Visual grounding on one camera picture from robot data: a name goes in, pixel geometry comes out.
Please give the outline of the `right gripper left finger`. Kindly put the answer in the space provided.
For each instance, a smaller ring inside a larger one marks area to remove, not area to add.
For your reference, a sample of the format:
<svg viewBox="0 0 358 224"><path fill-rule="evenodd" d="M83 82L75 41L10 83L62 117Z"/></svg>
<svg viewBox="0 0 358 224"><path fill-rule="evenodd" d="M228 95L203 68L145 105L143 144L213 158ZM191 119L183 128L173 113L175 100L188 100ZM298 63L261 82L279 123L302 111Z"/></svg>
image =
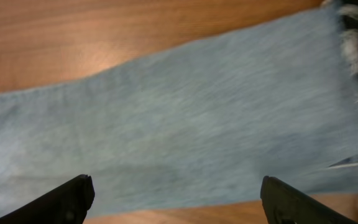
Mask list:
<svg viewBox="0 0 358 224"><path fill-rule="evenodd" d="M91 176L81 174L0 218L0 224L83 224L95 198Z"/></svg>

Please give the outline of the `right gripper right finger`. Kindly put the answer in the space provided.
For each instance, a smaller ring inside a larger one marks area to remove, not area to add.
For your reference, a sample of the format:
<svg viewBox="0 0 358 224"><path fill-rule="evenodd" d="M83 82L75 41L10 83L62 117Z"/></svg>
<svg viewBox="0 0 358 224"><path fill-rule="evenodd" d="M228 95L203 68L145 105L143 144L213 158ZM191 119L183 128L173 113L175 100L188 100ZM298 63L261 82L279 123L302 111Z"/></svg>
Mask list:
<svg viewBox="0 0 358 224"><path fill-rule="evenodd" d="M357 224L276 177L263 178L260 198L268 224Z"/></svg>

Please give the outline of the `light blue jeans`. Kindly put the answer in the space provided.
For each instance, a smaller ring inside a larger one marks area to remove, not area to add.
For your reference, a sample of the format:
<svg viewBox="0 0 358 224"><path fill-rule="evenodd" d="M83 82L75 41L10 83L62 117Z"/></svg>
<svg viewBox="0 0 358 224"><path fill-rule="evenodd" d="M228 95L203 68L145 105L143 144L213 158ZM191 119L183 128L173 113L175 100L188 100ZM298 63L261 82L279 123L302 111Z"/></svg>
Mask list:
<svg viewBox="0 0 358 224"><path fill-rule="evenodd" d="M0 94L0 217L79 174L92 216L255 200L266 175L358 192L358 79L338 9Z"/></svg>

